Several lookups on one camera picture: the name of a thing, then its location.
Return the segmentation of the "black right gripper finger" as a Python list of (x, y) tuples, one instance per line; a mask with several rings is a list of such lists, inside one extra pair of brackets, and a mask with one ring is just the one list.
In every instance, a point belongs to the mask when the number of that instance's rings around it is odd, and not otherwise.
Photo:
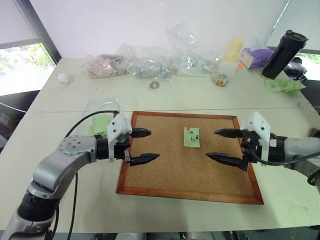
[(214, 132), (216, 135), (225, 137), (225, 138), (242, 138), (243, 132), (241, 129), (235, 129), (235, 128), (223, 128), (216, 130)]
[(224, 165), (228, 165), (228, 166), (232, 166), (232, 167), (236, 167), (239, 168), (241, 170), (245, 170), (243, 168), (243, 164), (242, 164), (242, 159), (238, 158), (238, 157), (232, 157), (229, 156), (228, 154), (225, 153), (218, 153), (218, 152), (208, 152), (205, 153), (205, 155), (207, 157), (209, 157), (212, 160), (215, 160), (218, 163), (224, 164)]

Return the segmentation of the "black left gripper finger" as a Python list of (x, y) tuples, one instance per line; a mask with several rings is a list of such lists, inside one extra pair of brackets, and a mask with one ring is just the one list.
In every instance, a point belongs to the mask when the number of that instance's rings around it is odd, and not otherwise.
[(150, 136), (152, 131), (146, 128), (133, 128), (131, 137), (132, 138), (144, 138)]
[(156, 158), (158, 158), (160, 154), (158, 153), (144, 153), (140, 156), (132, 157), (129, 164), (131, 167), (147, 164)]

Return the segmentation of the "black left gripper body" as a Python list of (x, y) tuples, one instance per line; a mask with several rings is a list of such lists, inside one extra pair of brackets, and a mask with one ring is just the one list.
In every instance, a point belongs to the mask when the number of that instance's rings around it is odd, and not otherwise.
[(130, 154), (131, 142), (130, 138), (126, 138), (123, 142), (118, 141), (114, 146), (114, 158), (122, 159), (125, 163), (130, 163), (132, 156)]

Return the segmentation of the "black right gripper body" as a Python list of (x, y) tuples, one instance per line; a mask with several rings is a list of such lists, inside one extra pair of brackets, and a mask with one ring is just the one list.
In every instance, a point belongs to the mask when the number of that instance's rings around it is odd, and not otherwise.
[(260, 157), (257, 155), (257, 148), (259, 147), (259, 135), (255, 131), (241, 129), (242, 133), (242, 161), (240, 168), (247, 172), (249, 163), (257, 163)]

